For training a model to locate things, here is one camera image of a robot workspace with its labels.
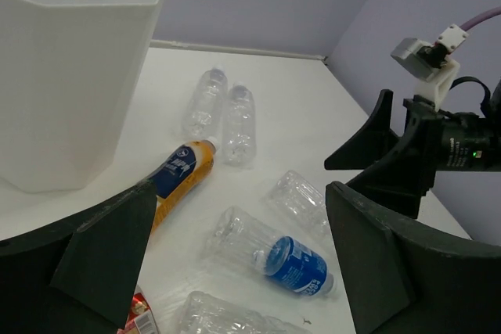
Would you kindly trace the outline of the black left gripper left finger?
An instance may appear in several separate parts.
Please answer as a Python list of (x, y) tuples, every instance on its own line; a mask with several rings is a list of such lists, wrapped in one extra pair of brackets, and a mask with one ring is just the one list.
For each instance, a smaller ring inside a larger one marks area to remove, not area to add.
[(142, 181), (114, 197), (1, 241), (3, 333), (124, 328), (156, 211)]

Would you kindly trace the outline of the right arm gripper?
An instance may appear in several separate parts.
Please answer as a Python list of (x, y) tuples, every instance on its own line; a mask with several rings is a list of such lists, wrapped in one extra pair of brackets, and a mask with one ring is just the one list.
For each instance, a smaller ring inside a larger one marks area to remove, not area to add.
[[(438, 171), (500, 171), (500, 86), (494, 91), (478, 79), (455, 79), (452, 87), (479, 84), (484, 90), (482, 115), (434, 111), (418, 97), (406, 99), (402, 137), (391, 130), (393, 91), (380, 92), (367, 121), (328, 156), (328, 171), (364, 170), (347, 183), (375, 203), (416, 219), (420, 201)], [(424, 110), (419, 117), (415, 113)]]

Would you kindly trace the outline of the red capped plastic bottle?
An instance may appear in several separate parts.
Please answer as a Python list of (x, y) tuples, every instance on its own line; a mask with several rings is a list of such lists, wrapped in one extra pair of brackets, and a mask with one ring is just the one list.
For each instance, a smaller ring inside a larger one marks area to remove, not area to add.
[(140, 286), (135, 287), (128, 318), (121, 334), (160, 334), (153, 311)]

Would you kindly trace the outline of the orange labelled plastic bottle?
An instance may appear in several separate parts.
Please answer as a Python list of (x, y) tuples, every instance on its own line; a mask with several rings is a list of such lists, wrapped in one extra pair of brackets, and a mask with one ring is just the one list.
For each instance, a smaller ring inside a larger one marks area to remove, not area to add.
[(157, 208), (151, 232), (154, 232), (179, 202), (212, 171), (218, 141), (209, 137), (179, 146), (149, 176), (156, 188)]

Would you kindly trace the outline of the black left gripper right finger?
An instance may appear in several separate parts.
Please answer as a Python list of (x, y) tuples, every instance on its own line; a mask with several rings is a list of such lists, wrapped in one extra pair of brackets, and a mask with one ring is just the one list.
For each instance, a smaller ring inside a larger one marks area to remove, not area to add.
[(383, 207), (335, 181), (326, 212), (357, 333), (498, 333), (500, 248)]

